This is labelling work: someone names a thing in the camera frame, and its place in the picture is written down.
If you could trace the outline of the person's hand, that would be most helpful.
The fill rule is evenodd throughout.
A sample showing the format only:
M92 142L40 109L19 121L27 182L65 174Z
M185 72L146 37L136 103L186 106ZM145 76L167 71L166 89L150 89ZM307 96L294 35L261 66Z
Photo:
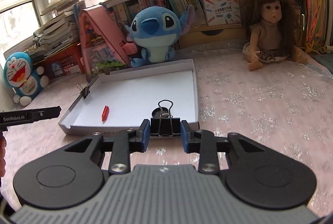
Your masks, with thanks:
M4 177L6 173L6 162L5 162L5 154L6 154L6 146L7 142L4 136L0 138L0 177Z

